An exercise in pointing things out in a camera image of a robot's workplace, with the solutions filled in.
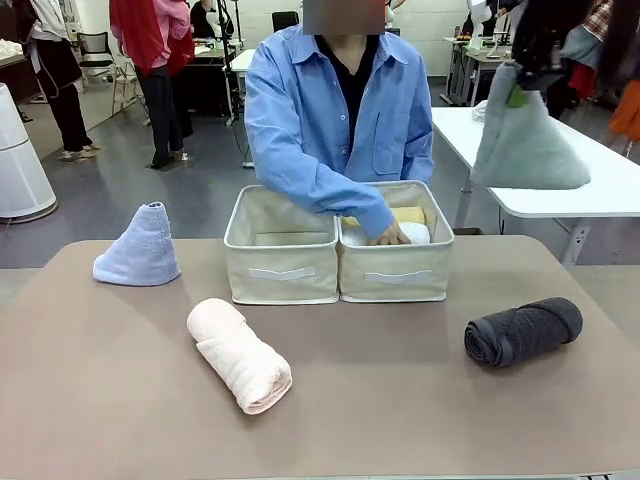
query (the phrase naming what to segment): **pink rolled towel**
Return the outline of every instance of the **pink rolled towel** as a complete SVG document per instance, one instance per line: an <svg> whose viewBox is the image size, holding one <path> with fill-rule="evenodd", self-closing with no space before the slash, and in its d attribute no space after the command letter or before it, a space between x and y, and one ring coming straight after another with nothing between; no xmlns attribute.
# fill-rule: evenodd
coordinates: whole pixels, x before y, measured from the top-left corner
<svg viewBox="0 0 640 480"><path fill-rule="evenodd" d="M291 388L287 361L260 340L244 316L224 300L199 303L187 319L187 328L244 413L269 410Z"/></svg>

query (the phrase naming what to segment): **shirt pocket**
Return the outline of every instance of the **shirt pocket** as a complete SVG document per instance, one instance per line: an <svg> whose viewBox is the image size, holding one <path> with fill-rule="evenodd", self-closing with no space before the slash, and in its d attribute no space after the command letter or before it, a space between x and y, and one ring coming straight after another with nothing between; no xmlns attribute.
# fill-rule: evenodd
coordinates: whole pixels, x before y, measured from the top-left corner
<svg viewBox="0 0 640 480"><path fill-rule="evenodd" d="M373 145L373 171L378 175L399 175L402 172L408 130L409 115L378 114Z"/></svg>

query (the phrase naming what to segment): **hand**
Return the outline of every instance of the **hand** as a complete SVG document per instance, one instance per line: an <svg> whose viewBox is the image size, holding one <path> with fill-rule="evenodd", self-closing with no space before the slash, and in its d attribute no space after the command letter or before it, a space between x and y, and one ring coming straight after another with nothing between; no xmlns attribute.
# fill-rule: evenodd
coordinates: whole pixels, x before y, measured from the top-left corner
<svg viewBox="0 0 640 480"><path fill-rule="evenodd" d="M375 240L369 241L369 246L383 246L383 245L409 245L411 240L404 234L398 225L398 221L394 218L391 226L385 230Z"/></svg>

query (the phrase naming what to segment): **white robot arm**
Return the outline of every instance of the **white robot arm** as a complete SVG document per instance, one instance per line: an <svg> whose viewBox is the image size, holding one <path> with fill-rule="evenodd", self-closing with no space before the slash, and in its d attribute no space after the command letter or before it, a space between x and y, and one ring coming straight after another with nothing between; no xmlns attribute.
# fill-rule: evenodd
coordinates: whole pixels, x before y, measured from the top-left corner
<svg viewBox="0 0 640 480"><path fill-rule="evenodd" d="M220 17L218 12L207 13L207 23L213 28L215 38L222 38L222 27L220 26Z"/></svg>
<svg viewBox="0 0 640 480"><path fill-rule="evenodd" d="M493 13L487 6L486 0L467 0L467 5L473 22L473 35L471 35L469 50L480 50L482 48L482 32L484 30L482 24L491 20Z"/></svg>

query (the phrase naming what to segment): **bin handle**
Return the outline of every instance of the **bin handle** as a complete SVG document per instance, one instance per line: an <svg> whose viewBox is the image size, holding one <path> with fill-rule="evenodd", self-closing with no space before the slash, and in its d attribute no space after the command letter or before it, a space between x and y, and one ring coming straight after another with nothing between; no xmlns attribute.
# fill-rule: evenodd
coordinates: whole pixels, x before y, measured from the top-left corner
<svg viewBox="0 0 640 480"><path fill-rule="evenodd" d="M291 270L289 272L272 272L271 270L249 269L251 278L262 278L264 280L274 280L276 282L291 282L306 277L315 277L316 269L313 267L301 268L299 270Z"/></svg>
<svg viewBox="0 0 640 480"><path fill-rule="evenodd" d="M414 273L404 273L402 275L385 275L383 273L365 273L364 279L367 282L378 282L387 285L406 285L410 283L420 283L429 280L433 270L422 270Z"/></svg>

